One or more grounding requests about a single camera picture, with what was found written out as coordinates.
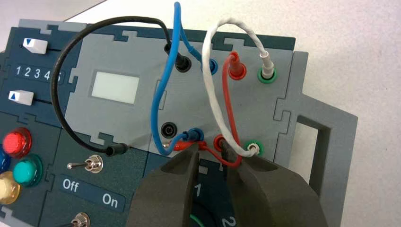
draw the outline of black wire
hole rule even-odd
[[[114,17],[110,19],[106,19],[100,22],[97,22],[95,24],[89,25],[82,31],[80,31],[78,34],[75,35],[75,37],[67,44],[67,46],[60,52],[60,55],[58,59],[56,60],[56,63],[53,66],[53,73],[52,73],[52,82],[51,82],[51,96],[52,96],[52,103],[54,107],[54,111],[56,113],[57,118],[59,119],[61,125],[65,129],[65,131],[70,135],[70,137],[75,140],[79,145],[94,151],[98,153],[106,153],[110,154],[110,150],[107,148],[96,148],[93,147],[87,143],[85,143],[81,138],[79,138],[74,130],[68,125],[68,122],[65,120],[64,115],[61,111],[60,107],[60,101],[58,97],[58,75],[60,73],[61,66],[67,57],[68,53],[71,51],[71,49],[79,42],[81,41],[85,36],[88,34],[98,30],[99,28],[102,28],[107,25],[113,25],[113,24],[118,24],[118,23],[124,23],[124,22],[141,22],[141,23],[147,23],[147,24],[157,24],[159,25],[166,36],[166,41],[167,45],[171,46],[171,41],[170,41],[170,35],[168,34],[167,28],[165,24],[156,18],[151,18],[151,17],[136,17],[136,16],[126,16],[126,17]]]

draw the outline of red push button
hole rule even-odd
[[[31,133],[26,128],[16,128],[3,139],[3,150],[9,156],[21,158],[29,153],[32,146]]]

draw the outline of blank screen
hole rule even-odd
[[[138,77],[108,72],[97,72],[92,96],[134,104],[139,84]]]

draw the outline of blue wire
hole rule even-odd
[[[194,58],[196,58],[196,60],[198,60],[198,61],[202,64],[202,55],[201,55],[193,46],[191,46],[191,45],[189,44],[187,35],[185,34],[185,31],[184,31],[184,28],[183,28],[183,25],[182,25],[182,24],[181,24],[181,38],[183,39],[183,42],[184,42],[185,46],[186,46],[187,49],[188,49],[188,52],[189,52],[190,54],[192,54],[192,56],[193,56]]]
[[[180,34],[181,34],[181,38],[183,39],[183,42],[185,44],[185,46],[188,49],[188,52],[196,59],[200,62],[200,64],[202,65],[202,55],[199,53],[199,51],[197,51],[193,46],[191,46],[191,44],[189,44],[187,35],[185,34],[183,25],[181,23],[181,19],[180,19],[180,25],[181,25],[181,29],[180,29]],[[218,65],[217,65],[217,61],[215,61],[214,59],[210,59],[210,71],[213,74],[215,74],[217,72],[218,69]]]
[[[174,149],[175,144],[180,139],[185,139],[188,134],[179,134],[176,136],[167,150],[164,149],[162,141],[160,139],[158,131],[158,112],[160,100],[163,96],[164,90],[167,86],[168,80],[170,79],[171,71],[175,63],[175,59],[178,54],[178,46],[180,41],[180,30],[181,30],[181,6],[180,3],[174,3],[174,27],[173,27],[173,40],[171,45],[170,54],[167,58],[166,67],[164,68],[162,78],[160,80],[159,86],[156,89],[155,97],[152,102],[152,108],[150,111],[150,128],[152,129],[153,141],[155,142],[156,148],[162,155],[169,155]]]

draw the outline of number 2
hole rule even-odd
[[[225,219],[225,218],[223,218],[221,220],[221,222],[223,223],[224,227],[235,226],[236,225],[235,218],[234,217],[230,217],[230,219],[231,219],[231,222],[227,221],[227,219]]]
[[[202,184],[197,184],[197,185],[195,186],[195,188],[198,189],[198,190],[196,191],[196,197],[199,197],[199,195],[201,194],[201,187],[202,187]]]
[[[27,67],[25,70],[26,70],[25,76],[26,76],[26,77],[29,77],[29,74],[28,74],[28,73],[31,72],[31,68],[30,68],[30,67]]]

